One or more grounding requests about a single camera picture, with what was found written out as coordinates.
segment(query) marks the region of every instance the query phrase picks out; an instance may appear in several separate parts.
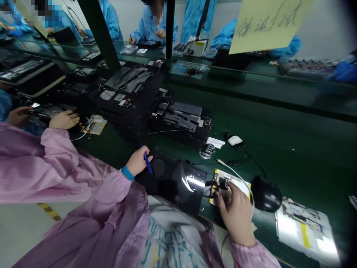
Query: white cloth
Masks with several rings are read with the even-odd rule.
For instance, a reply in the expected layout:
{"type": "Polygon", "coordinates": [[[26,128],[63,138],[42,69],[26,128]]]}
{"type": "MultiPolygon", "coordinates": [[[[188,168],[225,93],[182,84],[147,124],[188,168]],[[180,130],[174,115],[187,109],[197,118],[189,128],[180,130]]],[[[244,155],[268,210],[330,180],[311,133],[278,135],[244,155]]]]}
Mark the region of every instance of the white cloth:
{"type": "Polygon", "coordinates": [[[229,138],[228,143],[232,146],[241,143],[243,140],[239,138],[238,136],[233,136],[229,138]]]}
{"type": "Polygon", "coordinates": [[[149,234],[140,267],[208,267],[199,234],[205,227],[158,196],[148,196],[149,234]]]}

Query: white cable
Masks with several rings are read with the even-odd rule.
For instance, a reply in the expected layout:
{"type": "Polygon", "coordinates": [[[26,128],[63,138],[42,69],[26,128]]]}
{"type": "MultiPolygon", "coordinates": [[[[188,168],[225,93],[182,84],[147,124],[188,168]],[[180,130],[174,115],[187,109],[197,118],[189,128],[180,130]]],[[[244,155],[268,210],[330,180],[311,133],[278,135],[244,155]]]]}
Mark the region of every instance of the white cable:
{"type": "Polygon", "coordinates": [[[253,218],[253,215],[254,215],[254,210],[255,210],[255,203],[254,203],[254,197],[253,197],[253,193],[252,193],[252,190],[250,189],[249,185],[245,183],[245,181],[243,180],[243,178],[234,171],[234,169],[232,169],[230,166],[226,165],[226,163],[224,163],[222,160],[220,159],[216,159],[218,163],[228,167],[230,170],[232,170],[237,176],[238,178],[240,178],[242,180],[242,182],[244,183],[244,185],[248,188],[248,190],[250,191],[250,194],[252,196],[252,200],[253,200],[253,211],[252,211],[252,216],[251,218],[253,218]]]}
{"type": "Polygon", "coordinates": [[[80,136],[79,138],[77,138],[77,139],[74,139],[74,140],[71,140],[71,141],[75,141],[75,140],[79,140],[80,138],[83,138],[84,137],[84,135],[86,135],[88,132],[84,132],[84,134],[82,135],[82,136],[80,136]]]}
{"type": "Polygon", "coordinates": [[[80,136],[79,138],[71,140],[71,141],[75,141],[75,140],[79,140],[80,138],[83,138],[88,133],[88,130],[89,130],[90,126],[91,126],[92,120],[93,120],[93,118],[88,120],[87,124],[89,123],[89,125],[85,128],[86,131],[84,132],[84,134],[82,136],[80,136]]]}
{"type": "Polygon", "coordinates": [[[135,81],[135,82],[133,82],[133,83],[131,83],[131,84],[128,84],[128,85],[126,85],[126,86],[124,86],[124,87],[121,87],[121,88],[118,88],[118,89],[116,89],[116,90],[113,90],[112,92],[116,92],[117,90],[121,90],[121,89],[126,88],[126,87],[128,87],[128,86],[132,86],[132,85],[134,85],[134,84],[137,84],[137,83],[139,83],[141,80],[144,80],[145,78],[148,78],[149,76],[150,76],[150,75],[145,76],[145,77],[143,77],[143,78],[141,78],[141,79],[139,79],[139,80],[137,80],[137,81],[135,81]]]}
{"type": "Polygon", "coordinates": [[[171,132],[171,131],[189,131],[189,130],[165,130],[165,131],[156,131],[156,132],[151,132],[151,133],[149,133],[148,135],[154,134],[154,133],[160,133],[160,132],[171,132]]]}

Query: hand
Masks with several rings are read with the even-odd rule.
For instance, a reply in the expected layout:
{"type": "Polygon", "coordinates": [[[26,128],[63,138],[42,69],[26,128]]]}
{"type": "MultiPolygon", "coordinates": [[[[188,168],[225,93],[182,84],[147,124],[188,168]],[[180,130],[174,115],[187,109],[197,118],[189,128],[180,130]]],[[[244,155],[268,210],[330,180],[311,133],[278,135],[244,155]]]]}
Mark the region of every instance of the hand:
{"type": "Polygon", "coordinates": [[[54,31],[55,31],[55,28],[53,28],[53,27],[47,28],[48,34],[51,34],[54,31]]]}
{"type": "Polygon", "coordinates": [[[231,182],[228,183],[228,186],[232,191],[230,206],[226,207],[220,194],[218,197],[218,206],[223,222],[234,242],[247,247],[254,246],[255,238],[251,222],[253,206],[238,186],[231,182]]]}
{"type": "Polygon", "coordinates": [[[80,35],[81,37],[86,37],[86,36],[88,36],[87,32],[86,32],[85,30],[83,30],[83,29],[79,29],[79,30],[78,30],[78,33],[79,33],[79,35],[80,35]]]}
{"type": "Polygon", "coordinates": [[[71,110],[56,114],[49,122],[50,128],[70,129],[79,123],[79,115],[71,110]]]}
{"type": "Polygon", "coordinates": [[[166,33],[160,29],[156,32],[156,36],[160,39],[164,39],[166,37],[166,33]]]}
{"type": "Polygon", "coordinates": [[[16,30],[16,28],[13,27],[13,26],[8,26],[8,27],[6,27],[6,30],[8,30],[8,31],[14,31],[14,30],[16,30]]]}
{"type": "Polygon", "coordinates": [[[14,127],[21,128],[27,122],[29,115],[25,114],[26,110],[33,109],[32,107],[19,107],[15,110],[12,110],[9,113],[7,122],[14,127]]]}
{"type": "MultiPolygon", "coordinates": [[[[126,163],[126,167],[133,176],[138,175],[140,172],[146,168],[146,161],[144,159],[144,153],[148,155],[150,150],[147,146],[141,147],[139,150],[135,151],[129,161],[126,163]]],[[[148,156],[149,162],[152,160],[152,156],[148,156]]]]}
{"type": "Polygon", "coordinates": [[[135,44],[136,39],[134,37],[129,38],[129,45],[135,44]]]}

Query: wall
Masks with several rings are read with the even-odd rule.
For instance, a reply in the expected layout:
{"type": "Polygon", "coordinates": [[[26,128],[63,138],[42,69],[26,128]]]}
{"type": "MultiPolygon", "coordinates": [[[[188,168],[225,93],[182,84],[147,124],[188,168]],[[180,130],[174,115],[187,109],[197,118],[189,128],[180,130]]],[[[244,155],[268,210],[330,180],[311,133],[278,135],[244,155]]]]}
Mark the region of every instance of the wall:
{"type": "MultiPolygon", "coordinates": [[[[77,2],[64,0],[80,17],[84,19],[77,2]]],[[[110,0],[118,13],[119,25],[125,40],[129,33],[136,30],[144,9],[140,0],[110,0]]],[[[181,36],[185,11],[185,1],[176,1],[175,19],[181,36]]],[[[218,1],[213,17],[211,37],[217,36],[222,28],[239,14],[241,1],[218,1]]],[[[353,35],[353,21],[346,13],[341,1],[316,0],[305,21],[298,30],[302,48],[298,57],[343,58],[357,48],[357,37],[353,35]]]]}

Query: paper document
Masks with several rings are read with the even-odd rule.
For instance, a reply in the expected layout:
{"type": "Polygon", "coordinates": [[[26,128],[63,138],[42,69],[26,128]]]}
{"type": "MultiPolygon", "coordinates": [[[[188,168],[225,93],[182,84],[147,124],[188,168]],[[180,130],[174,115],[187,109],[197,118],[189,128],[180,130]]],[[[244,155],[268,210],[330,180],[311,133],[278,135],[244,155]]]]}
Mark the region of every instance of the paper document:
{"type": "Polygon", "coordinates": [[[243,0],[229,54],[287,47],[315,0],[243,0]]]}

